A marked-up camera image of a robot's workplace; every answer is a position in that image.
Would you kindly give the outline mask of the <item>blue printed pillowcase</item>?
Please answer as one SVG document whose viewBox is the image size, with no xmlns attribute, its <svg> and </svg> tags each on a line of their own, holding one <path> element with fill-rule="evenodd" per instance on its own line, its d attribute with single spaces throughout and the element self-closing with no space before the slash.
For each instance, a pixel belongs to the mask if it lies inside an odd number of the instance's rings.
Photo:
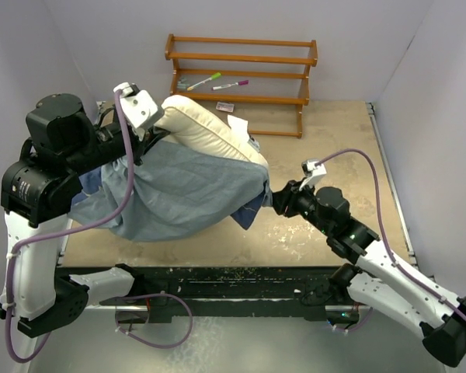
<svg viewBox="0 0 466 373">
<path fill-rule="evenodd" d="M 268 169 L 161 140 L 134 169 L 124 210 L 104 224 L 134 242 L 184 239 L 231 217 L 247 230 L 272 204 Z"/>
</svg>

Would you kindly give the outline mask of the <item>cream white pillow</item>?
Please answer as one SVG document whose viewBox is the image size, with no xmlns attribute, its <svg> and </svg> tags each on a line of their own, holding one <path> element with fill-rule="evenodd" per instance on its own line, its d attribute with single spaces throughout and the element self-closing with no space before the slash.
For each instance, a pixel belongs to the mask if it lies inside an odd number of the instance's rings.
<svg viewBox="0 0 466 373">
<path fill-rule="evenodd" d="M 163 101 L 162 109 L 164 116 L 156 127 L 169 132 L 165 137 L 167 142 L 206 155 L 269 167 L 252 145 L 240 140 L 225 122 L 190 98 L 170 96 Z"/>
</svg>

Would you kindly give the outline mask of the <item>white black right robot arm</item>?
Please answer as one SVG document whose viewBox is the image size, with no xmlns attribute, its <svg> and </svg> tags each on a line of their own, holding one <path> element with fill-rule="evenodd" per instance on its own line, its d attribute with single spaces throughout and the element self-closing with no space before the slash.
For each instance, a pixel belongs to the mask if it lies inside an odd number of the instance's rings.
<svg viewBox="0 0 466 373">
<path fill-rule="evenodd" d="M 343 277 L 329 287 L 335 302 L 369 305 L 411 330 L 442 364 L 459 366 L 466 355 L 466 295 L 443 288 L 388 249 L 383 235 L 350 214 L 338 188 L 316 190 L 291 180 L 273 194 L 273 209 L 287 218 L 300 215 L 346 260 Z"/>
</svg>

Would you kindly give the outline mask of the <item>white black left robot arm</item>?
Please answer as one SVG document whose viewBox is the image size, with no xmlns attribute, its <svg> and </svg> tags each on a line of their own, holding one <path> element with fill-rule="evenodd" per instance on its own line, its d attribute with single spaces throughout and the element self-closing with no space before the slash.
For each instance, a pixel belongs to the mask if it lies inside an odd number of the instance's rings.
<svg viewBox="0 0 466 373">
<path fill-rule="evenodd" d="M 140 165 L 165 136 L 155 128 L 162 108 L 148 92 L 123 85 L 116 102 L 120 118 L 103 126 L 91 122 L 75 95 L 42 98 L 26 115 L 30 135 L 19 160 L 2 177 L 8 252 L 0 318 L 16 319 L 30 338 L 74 322 L 89 299 L 105 290 L 104 284 L 77 283 L 56 273 L 82 176 L 123 157 Z"/>
</svg>

